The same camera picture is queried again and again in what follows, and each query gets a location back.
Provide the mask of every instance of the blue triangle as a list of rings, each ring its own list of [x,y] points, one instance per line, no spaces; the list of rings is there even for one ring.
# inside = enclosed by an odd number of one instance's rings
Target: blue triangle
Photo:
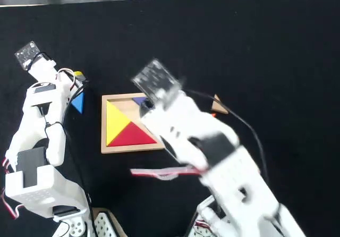
[[[80,114],[83,113],[83,103],[84,103],[84,93],[83,92],[71,101],[71,104],[73,105],[73,107],[75,107],[75,109],[77,111],[79,111]]]
[[[132,100],[137,103],[139,106],[142,104],[142,102],[146,99],[146,97],[134,97]]]

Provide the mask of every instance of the black table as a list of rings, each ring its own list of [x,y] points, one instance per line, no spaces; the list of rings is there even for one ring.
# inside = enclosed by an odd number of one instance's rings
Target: black table
[[[180,236],[208,196],[196,177],[136,178],[134,167],[176,163],[165,151],[100,154],[100,96],[138,92],[130,82],[153,57],[186,87],[218,94],[257,130],[270,186],[311,236],[338,236],[340,0],[150,0],[0,8],[0,153],[17,130],[34,82],[14,52],[30,40],[62,67],[91,80],[84,114],[66,128],[95,207],[128,236]],[[195,97],[202,109],[211,101]],[[260,166],[249,131],[219,115]],[[58,168],[79,181],[69,153]],[[3,236],[51,236],[56,224],[0,205]]]

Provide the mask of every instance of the red triangle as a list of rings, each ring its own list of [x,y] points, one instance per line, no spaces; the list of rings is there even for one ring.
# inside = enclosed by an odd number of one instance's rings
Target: red triangle
[[[116,136],[108,145],[109,147],[127,146],[127,145],[144,145],[157,143],[153,138],[148,136],[133,122],[130,122],[123,131]]]

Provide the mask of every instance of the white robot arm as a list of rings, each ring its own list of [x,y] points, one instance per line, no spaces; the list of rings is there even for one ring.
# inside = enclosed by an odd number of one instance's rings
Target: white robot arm
[[[5,193],[31,212],[75,226],[76,231],[74,227],[69,230],[72,236],[92,236],[84,190],[55,168],[64,161],[65,110],[81,92],[82,81],[69,69],[56,71],[56,63],[33,41],[15,55],[37,83],[27,89],[23,117],[6,152],[14,172],[6,174]],[[48,139],[47,148],[35,147],[41,139]]]
[[[281,236],[305,236],[276,200],[234,130],[200,111],[161,63],[152,61],[132,81],[149,98],[141,108],[143,124],[179,163],[201,172],[201,183],[225,213],[228,222],[208,206],[198,207],[217,236],[264,236],[259,230],[263,219]]]

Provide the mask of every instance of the wooden tray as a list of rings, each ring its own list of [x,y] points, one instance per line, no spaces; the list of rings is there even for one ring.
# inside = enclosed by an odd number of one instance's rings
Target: wooden tray
[[[135,103],[132,98],[144,97],[143,93],[136,94],[121,94],[121,95],[103,95],[101,97],[101,153],[123,153],[132,151],[155,150],[163,149],[164,145],[160,143],[155,136],[153,136],[146,127],[141,123],[139,117],[139,105]],[[106,146],[106,103],[109,101],[117,107],[123,114],[125,114],[133,123],[135,123],[146,134],[157,141],[155,144],[144,145],[128,145],[118,147]]]

